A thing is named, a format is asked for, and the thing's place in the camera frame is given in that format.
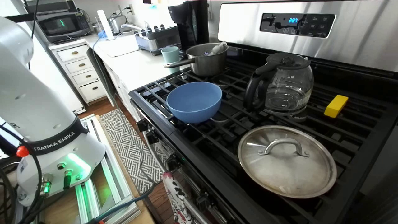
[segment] yellow sponge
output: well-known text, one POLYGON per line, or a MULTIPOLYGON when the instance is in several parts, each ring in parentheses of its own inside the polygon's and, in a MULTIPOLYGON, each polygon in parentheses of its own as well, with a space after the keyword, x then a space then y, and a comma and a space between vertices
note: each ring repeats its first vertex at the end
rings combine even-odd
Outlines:
POLYGON ((347 103, 347 100, 348 97, 337 95, 326 107, 324 114, 326 116, 336 118, 341 109, 343 109, 343 107, 345 106, 345 103, 347 103))

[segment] glass coffee carafe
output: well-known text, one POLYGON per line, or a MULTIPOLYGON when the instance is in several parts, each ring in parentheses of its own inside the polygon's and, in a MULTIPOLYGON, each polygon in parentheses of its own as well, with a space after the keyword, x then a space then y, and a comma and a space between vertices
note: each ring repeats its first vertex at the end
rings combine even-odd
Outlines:
POLYGON ((306 108, 313 87, 309 60, 290 53, 275 53, 253 73, 244 106, 276 115, 298 114, 306 108))

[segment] stainless steel lid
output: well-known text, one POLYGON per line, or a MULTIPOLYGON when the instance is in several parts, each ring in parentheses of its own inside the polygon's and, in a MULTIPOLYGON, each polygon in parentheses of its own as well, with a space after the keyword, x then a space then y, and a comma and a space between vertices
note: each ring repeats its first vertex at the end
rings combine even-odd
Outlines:
POLYGON ((251 130, 240 140, 238 157, 255 182, 286 197, 316 197, 330 190, 336 181, 336 164, 326 148, 289 127, 251 130))

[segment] stove control panel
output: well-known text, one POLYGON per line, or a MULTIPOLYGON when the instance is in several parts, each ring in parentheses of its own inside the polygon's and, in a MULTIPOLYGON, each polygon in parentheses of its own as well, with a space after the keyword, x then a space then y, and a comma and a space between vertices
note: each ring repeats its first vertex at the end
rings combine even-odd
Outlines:
POLYGON ((264 13, 260 31, 327 38, 335 18, 334 14, 264 13))

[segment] wall outlet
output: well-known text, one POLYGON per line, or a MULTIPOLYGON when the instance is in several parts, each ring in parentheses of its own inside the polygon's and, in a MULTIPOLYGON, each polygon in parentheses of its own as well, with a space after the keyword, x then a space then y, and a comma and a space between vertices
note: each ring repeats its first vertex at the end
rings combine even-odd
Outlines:
POLYGON ((129 4, 129 7, 130 7, 130 10, 131 10, 131 14, 132 14, 132 15, 135 15, 135 14, 134 14, 134 10, 133 10, 133 5, 132 5, 132 4, 129 4))

